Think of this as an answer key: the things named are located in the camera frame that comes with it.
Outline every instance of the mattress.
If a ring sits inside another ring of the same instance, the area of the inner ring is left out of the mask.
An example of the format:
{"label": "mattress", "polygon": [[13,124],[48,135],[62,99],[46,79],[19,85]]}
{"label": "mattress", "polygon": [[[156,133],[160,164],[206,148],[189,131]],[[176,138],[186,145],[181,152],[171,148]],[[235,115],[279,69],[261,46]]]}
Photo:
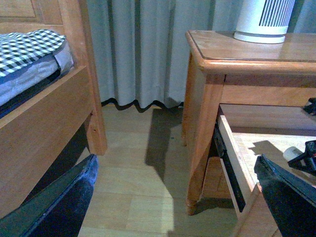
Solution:
{"label": "mattress", "polygon": [[65,40],[55,52],[48,54],[5,77],[0,78],[0,106],[59,71],[62,77],[74,62]]}

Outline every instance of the floor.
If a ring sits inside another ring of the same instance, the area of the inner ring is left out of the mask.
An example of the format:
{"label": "floor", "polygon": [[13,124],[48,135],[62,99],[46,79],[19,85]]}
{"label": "floor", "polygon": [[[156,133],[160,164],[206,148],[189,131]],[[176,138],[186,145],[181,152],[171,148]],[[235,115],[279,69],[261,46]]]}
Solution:
{"label": "floor", "polygon": [[237,217],[227,200],[185,213],[189,164],[181,109],[102,108],[108,150],[79,237],[228,237]]}

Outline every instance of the gray curtain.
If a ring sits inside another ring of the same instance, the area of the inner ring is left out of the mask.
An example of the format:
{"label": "gray curtain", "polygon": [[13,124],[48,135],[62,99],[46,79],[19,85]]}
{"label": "gray curtain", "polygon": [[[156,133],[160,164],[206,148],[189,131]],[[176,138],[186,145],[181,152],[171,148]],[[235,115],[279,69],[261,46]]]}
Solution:
{"label": "gray curtain", "polygon": [[[187,30],[234,31],[242,0],[87,0],[101,101],[184,101]],[[316,33],[316,0],[297,0],[289,32]]]}

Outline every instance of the glass tabletop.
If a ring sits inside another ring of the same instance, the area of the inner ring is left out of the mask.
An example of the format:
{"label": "glass tabletop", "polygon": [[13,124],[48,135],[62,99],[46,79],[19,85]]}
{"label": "glass tabletop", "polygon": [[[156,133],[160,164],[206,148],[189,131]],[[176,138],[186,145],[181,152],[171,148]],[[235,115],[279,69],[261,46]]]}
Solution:
{"label": "glass tabletop", "polygon": [[233,32],[189,31],[203,59],[316,62],[316,34],[286,34],[284,43],[240,41]]}

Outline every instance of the checkered bedding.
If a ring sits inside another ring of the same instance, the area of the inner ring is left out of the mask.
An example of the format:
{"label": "checkered bedding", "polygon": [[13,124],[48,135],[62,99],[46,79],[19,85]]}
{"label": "checkered bedding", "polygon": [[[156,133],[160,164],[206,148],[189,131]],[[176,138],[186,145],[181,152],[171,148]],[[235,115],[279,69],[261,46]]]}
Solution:
{"label": "checkered bedding", "polygon": [[65,39],[50,30],[0,34],[0,78],[54,52]]}

